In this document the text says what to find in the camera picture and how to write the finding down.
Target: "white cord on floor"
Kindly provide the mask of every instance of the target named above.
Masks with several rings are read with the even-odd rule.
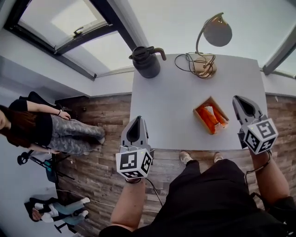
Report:
[[[57,191],[61,191],[61,192],[67,192],[67,193],[73,193],[73,192],[70,192],[70,191],[66,191],[66,190],[60,190],[60,189],[57,189]],[[77,196],[80,196],[82,198],[85,198],[84,196],[80,195],[80,194],[77,194],[77,193],[73,193]],[[106,206],[112,206],[112,207],[115,207],[114,205],[109,205],[109,204],[106,204],[106,203],[102,203],[102,202],[98,202],[98,201],[95,201],[95,200],[91,200],[90,201],[93,201],[93,202],[96,202],[96,203],[99,203],[99,204],[102,204],[102,205],[106,205]],[[143,212],[155,212],[155,211],[150,211],[150,210],[143,210]]]

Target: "person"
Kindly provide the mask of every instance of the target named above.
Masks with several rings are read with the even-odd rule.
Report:
[[[88,214],[84,210],[82,213],[74,216],[73,213],[84,208],[84,204],[90,202],[89,198],[83,198],[78,202],[63,206],[58,199],[51,198],[49,200],[39,200],[30,198],[30,201],[25,203],[25,207],[32,221],[44,221],[52,223],[63,220],[69,225],[77,225],[82,222]]]
[[[21,99],[14,101],[9,108],[0,106],[0,134],[15,146],[78,156],[88,155],[96,149],[81,137],[94,137],[101,144],[105,142],[102,127],[86,125],[71,119],[67,112]]]
[[[139,228],[145,202],[145,181],[127,180],[111,215],[111,225],[99,237],[290,236],[296,206],[289,185],[274,160],[256,172],[265,208],[258,209],[249,195],[243,172],[215,154],[215,164],[204,173],[186,152],[184,171],[170,184],[166,202],[152,224]],[[251,153],[254,168],[269,160],[269,153]]]

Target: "sneaker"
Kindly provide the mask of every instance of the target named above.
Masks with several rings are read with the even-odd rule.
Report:
[[[183,162],[185,165],[189,161],[193,161],[193,159],[190,157],[190,155],[186,151],[182,151],[179,154],[179,159],[181,162]]]
[[[81,199],[81,201],[83,202],[83,204],[90,202],[91,200],[89,198],[84,198]]]
[[[86,217],[88,215],[88,211],[83,211],[80,215]]]
[[[99,143],[104,144],[105,143],[105,138],[103,137],[102,139],[100,139]]]
[[[217,161],[223,160],[223,156],[220,152],[216,152],[214,155],[214,163],[216,163]]]

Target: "desk lamp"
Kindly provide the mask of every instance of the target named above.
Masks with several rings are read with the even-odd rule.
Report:
[[[214,64],[216,56],[214,54],[204,54],[198,51],[198,43],[202,34],[206,40],[213,46],[223,47],[227,45],[232,38],[230,26],[222,18],[223,13],[219,13],[205,22],[196,41],[196,53],[200,55],[194,61],[195,74],[201,78],[211,78],[217,71]]]

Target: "cardboard box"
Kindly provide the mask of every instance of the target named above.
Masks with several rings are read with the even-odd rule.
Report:
[[[204,128],[207,130],[207,132],[211,135],[216,134],[218,131],[220,131],[221,129],[225,129],[227,127],[224,126],[222,127],[220,123],[218,123],[219,126],[215,125],[216,131],[215,133],[212,133],[211,130],[208,128],[208,126],[206,125],[206,123],[204,122],[204,120],[200,117],[199,113],[198,113],[198,109],[200,107],[206,107],[206,106],[211,106],[213,105],[223,116],[223,118],[225,119],[225,121],[229,122],[229,118],[226,116],[226,114],[223,112],[223,110],[218,106],[218,104],[215,102],[215,100],[210,96],[205,102],[203,102],[202,104],[200,104],[198,107],[196,107],[195,109],[193,109],[193,113],[194,115],[197,117],[197,119],[202,123],[202,125],[204,126]]]

